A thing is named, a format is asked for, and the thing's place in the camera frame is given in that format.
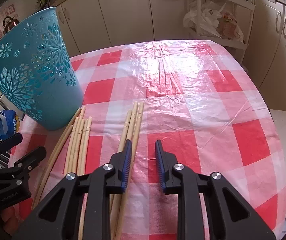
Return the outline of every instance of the white shelving unit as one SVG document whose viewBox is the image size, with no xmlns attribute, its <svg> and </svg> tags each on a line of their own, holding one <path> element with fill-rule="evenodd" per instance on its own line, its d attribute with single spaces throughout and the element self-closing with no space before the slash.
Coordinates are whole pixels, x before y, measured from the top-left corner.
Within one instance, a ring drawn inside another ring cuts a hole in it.
<svg viewBox="0 0 286 240">
<path fill-rule="evenodd" d="M 236 8 L 236 5 L 242 6 L 248 10 L 251 11 L 251 21 L 253 20 L 253 15 L 254 15 L 254 9 L 255 9 L 255 5 L 249 1 L 246 0 L 225 0 L 225 1 L 229 1 L 234 3 L 234 8 Z M 221 39 L 221 38 L 217 38 L 217 37 L 208 37 L 208 36 L 202 36 L 200 35 L 201 32 L 201 0 L 196 0 L 197 2 L 197 25 L 196 28 L 189 28 L 189 32 L 191 34 L 191 36 L 194 39 L 198 39 L 198 40 L 210 40 L 210 41 L 214 41 L 222 46 L 227 46 L 227 47 L 232 47 L 232 48 L 236 48 L 236 49 L 241 49 L 243 50 L 243 55 L 245 53 L 245 50 L 248 46 L 248 44 L 243 43 L 243 42 L 239 42 L 239 41 L 231 41 L 231 40 L 226 40 L 226 39 Z"/>
</svg>

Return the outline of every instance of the teal plastic basket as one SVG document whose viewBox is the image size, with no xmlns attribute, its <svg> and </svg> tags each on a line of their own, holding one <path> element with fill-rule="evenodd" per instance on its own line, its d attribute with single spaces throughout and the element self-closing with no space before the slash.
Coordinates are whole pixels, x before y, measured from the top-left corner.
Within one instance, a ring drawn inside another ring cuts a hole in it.
<svg viewBox="0 0 286 240">
<path fill-rule="evenodd" d="M 65 126 L 83 102 L 56 8 L 31 15 L 0 40 L 0 91 L 47 130 Z"/>
</svg>

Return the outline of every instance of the hand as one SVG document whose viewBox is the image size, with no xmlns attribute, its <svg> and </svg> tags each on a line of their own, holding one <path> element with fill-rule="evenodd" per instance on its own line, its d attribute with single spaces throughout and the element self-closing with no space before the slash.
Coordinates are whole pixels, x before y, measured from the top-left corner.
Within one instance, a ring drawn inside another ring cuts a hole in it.
<svg viewBox="0 0 286 240">
<path fill-rule="evenodd" d="M 15 208 L 9 207 L 4 209 L 1 211 L 0 216 L 4 221 L 4 231 L 12 236 L 19 226 L 18 219 L 15 216 Z"/>
</svg>

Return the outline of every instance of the plastic tablecloth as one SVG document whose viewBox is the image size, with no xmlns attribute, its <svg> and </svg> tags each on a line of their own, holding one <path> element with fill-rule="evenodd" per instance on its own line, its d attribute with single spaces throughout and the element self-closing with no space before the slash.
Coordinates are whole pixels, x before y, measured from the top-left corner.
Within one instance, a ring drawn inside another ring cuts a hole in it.
<svg viewBox="0 0 286 240">
<path fill-rule="evenodd" d="M 222 173 L 275 234 L 280 233 L 286 215 L 282 146 L 261 95 L 222 46 L 153 41 L 85 53 L 71 63 L 84 92 L 85 118 L 93 117 L 86 173 L 109 162 L 127 110 L 134 101 L 145 102 L 123 240 L 176 239 L 177 195 L 164 195 L 158 184 L 157 139 L 195 172 Z M 62 131 L 47 131 L 28 116 L 21 124 L 23 142 L 12 149 L 10 165 L 37 146 L 48 152 L 30 173 L 32 198 Z M 63 177 L 68 141 L 42 197 Z M 16 206 L 21 219 L 30 213 L 32 198 Z M 204 228 L 209 239 L 207 220 Z"/>
</svg>

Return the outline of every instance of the bamboo stick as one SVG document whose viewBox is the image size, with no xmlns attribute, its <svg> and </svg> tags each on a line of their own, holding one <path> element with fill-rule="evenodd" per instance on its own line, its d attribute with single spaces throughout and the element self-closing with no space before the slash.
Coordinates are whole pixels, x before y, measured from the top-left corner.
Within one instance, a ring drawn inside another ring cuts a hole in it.
<svg viewBox="0 0 286 240">
<path fill-rule="evenodd" d="M 49 177 L 49 174 L 51 173 L 51 170 L 54 166 L 54 163 L 57 159 L 57 156 L 59 155 L 59 153 L 61 152 L 63 145 L 67 139 L 67 137 L 70 135 L 70 132 L 72 131 L 73 125 L 70 125 L 69 128 L 67 129 L 66 133 L 64 134 L 62 140 L 60 141 L 59 145 L 56 147 L 56 151 L 52 153 L 53 158 L 51 158 L 50 162 L 47 164 L 46 169 L 44 170 L 45 172 L 43 172 L 43 177 L 40 181 L 40 185 L 38 188 L 38 191 L 36 193 L 36 197 L 34 199 L 34 204 L 33 204 L 33 209 L 38 205 L 39 200 L 42 196 L 45 184 L 47 182 L 47 179 Z"/>
<path fill-rule="evenodd" d="M 134 163 L 134 158 L 135 158 L 135 153 L 136 153 L 136 148 L 137 148 L 137 142 L 138 142 L 138 136 L 139 136 L 140 128 L 141 128 L 143 109 L 144 109 L 144 102 L 141 102 L 139 110 L 138 110 L 137 124 L 135 126 L 135 131 L 133 135 L 132 156 L 131 156 L 131 165 L 130 165 L 129 174 L 128 174 L 128 184 L 131 179 L 132 168 L 133 168 L 133 163 Z M 121 205 L 120 205 L 119 214 L 118 214 L 118 223 L 117 223 L 117 228 L 116 228 L 115 240 L 121 239 L 126 201 L 127 201 L 127 190 L 125 194 L 122 195 Z"/>
<path fill-rule="evenodd" d="M 74 172 L 74 173 L 76 173 L 76 171 L 77 171 L 79 144 L 81 142 L 82 132 L 83 132 L 83 128 L 84 128 L 84 121 L 85 121 L 84 119 L 81 120 L 80 125 L 79 125 L 79 130 L 77 132 L 77 137 L 76 137 L 75 151 L 73 154 L 73 163 L 72 163 L 72 172 Z"/>
<path fill-rule="evenodd" d="M 133 105 L 131 119 L 130 119 L 130 122 L 128 125 L 126 140 L 132 139 L 137 107 L 138 107 L 138 103 L 137 103 L 137 101 L 135 101 L 134 105 Z M 122 195 L 114 195 L 113 202 L 112 202 L 111 209 L 110 209 L 110 234 L 111 234 L 112 240 L 115 239 L 117 223 L 118 223 L 117 221 L 118 221 L 119 208 L 121 205 L 121 199 L 122 199 Z"/>
<path fill-rule="evenodd" d="M 78 120 L 79 120 L 79 117 L 77 117 L 75 119 L 75 123 L 74 123 L 73 129 L 72 129 L 71 135 L 70 135 L 70 141 L 68 143 L 68 148 L 67 148 L 67 153 L 66 153 L 66 158 L 65 158 L 65 166 L 64 166 L 64 173 L 63 173 L 64 176 L 68 173 L 68 166 L 69 166 L 69 163 L 70 163 L 72 144 L 73 144 L 73 140 L 74 140 L 74 137 L 75 137 L 76 126 L 77 126 Z"/>
<path fill-rule="evenodd" d="M 83 149 L 82 149 L 82 159 L 81 159 L 81 174 L 85 174 L 85 164 L 86 164 L 86 156 L 87 156 L 87 147 L 88 147 L 88 140 L 89 140 L 89 133 L 91 131 L 91 126 L 92 126 L 92 117 L 88 118 L 86 128 L 85 130 L 85 138 L 84 138 L 84 143 L 83 143 Z"/>
<path fill-rule="evenodd" d="M 85 114 L 85 110 L 86 110 L 86 107 L 82 106 L 81 112 L 78 116 L 79 119 L 78 119 L 77 125 L 75 125 L 76 126 L 75 133 L 78 133 L 79 126 L 81 124 L 81 120 L 83 119 L 84 114 Z M 74 152 L 75 152 L 76 141 L 77 141 L 77 136 L 74 136 L 73 141 L 72 141 L 72 149 L 70 151 L 70 159 L 68 162 L 67 173 L 73 172 Z"/>
<path fill-rule="evenodd" d="M 85 174 L 85 164 L 86 164 L 86 155 L 87 155 L 87 146 L 88 146 L 88 139 L 89 139 L 89 133 L 91 130 L 92 125 L 92 117 L 89 117 L 86 123 L 86 127 L 84 127 L 83 131 L 85 131 L 84 136 L 84 142 L 82 147 L 82 158 L 81 162 L 78 162 L 78 166 L 80 166 L 79 169 L 79 175 Z M 81 211 L 81 217 L 79 219 L 79 228 L 78 228 L 78 240 L 83 239 L 83 230 L 84 230 L 84 216 L 85 216 L 85 209 L 84 209 L 84 203 L 82 205 L 82 211 Z"/>
<path fill-rule="evenodd" d="M 57 149 L 57 147 L 58 147 L 60 141 L 61 141 L 62 138 L 64 137 L 64 134 L 67 132 L 68 128 L 74 123 L 75 118 L 79 115 L 80 112 L 81 112 L 81 108 L 78 108 L 78 109 L 76 110 L 75 114 L 73 115 L 72 119 L 69 121 L 69 123 L 68 123 L 67 126 L 65 127 L 65 129 L 64 129 L 63 133 L 61 134 L 61 137 L 59 138 L 57 144 L 55 145 L 55 147 L 54 147 L 54 149 L 53 149 L 53 151 L 52 151 L 52 153 L 51 153 L 51 156 L 50 156 L 49 159 L 48 159 L 47 165 L 46 165 L 46 167 L 45 167 L 45 169 L 44 169 L 44 171 L 43 171 L 43 173 L 42 173 L 41 179 L 40 179 L 40 181 L 39 181 L 39 183 L 38 183 L 38 185 L 37 185 L 36 194 L 37 194 L 37 192 L 39 191 L 41 182 L 42 182 L 42 180 L 43 180 L 43 178 L 44 178 L 44 175 L 45 175 L 45 170 L 47 169 L 48 163 L 50 163 L 50 161 L 51 161 L 51 158 L 52 158 L 53 153 L 56 151 L 56 149 Z"/>
<path fill-rule="evenodd" d="M 72 141 L 72 148 L 70 150 L 70 159 L 68 161 L 67 173 L 72 172 L 74 152 L 75 152 L 75 145 L 76 145 L 77 133 L 78 133 L 80 124 L 81 124 L 81 119 L 80 118 L 76 119 L 75 120 L 75 124 L 74 124 L 74 126 L 75 126 L 75 134 L 74 134 L 73 141 Z"/>
<path fill-rule="evenodd" d="M 78 154 L 78 161 L 77 161 L 77 175 L 79 175 L 79 176 L 83 175 L 81 167 L 82 167 L 83 146 L 84 146 L 87 122 L 88 122 L 88 119 L 85 119 L 84 128 L 83 128 L 83 132 L 82 132 L 81 143 L 79 145 L 79 154 Z"/>
<path fill-rule="evenodd" d="M 117 152 L 118 153 L 123 151 L 123 149 L 124 149 L 126 136 L 127 136 L 127 131 L 128 131 L 128 126 L 129 126 L 129 122 L 131 120 L 131 115 L 132 115 L 132 110 L 128 110 L 127 114 L 126 114 L 124 126 L 123 126 L 122 135 L 121 135 L 121 138 L 119 140 L 119 145 L 118 145 L 118 148 L 117 148 Z M 110 196 L 110 212 L 112 210 L 112 204 L 113 204 L 114 196 L 115 196 L 114 194 Z"/>
</svg>

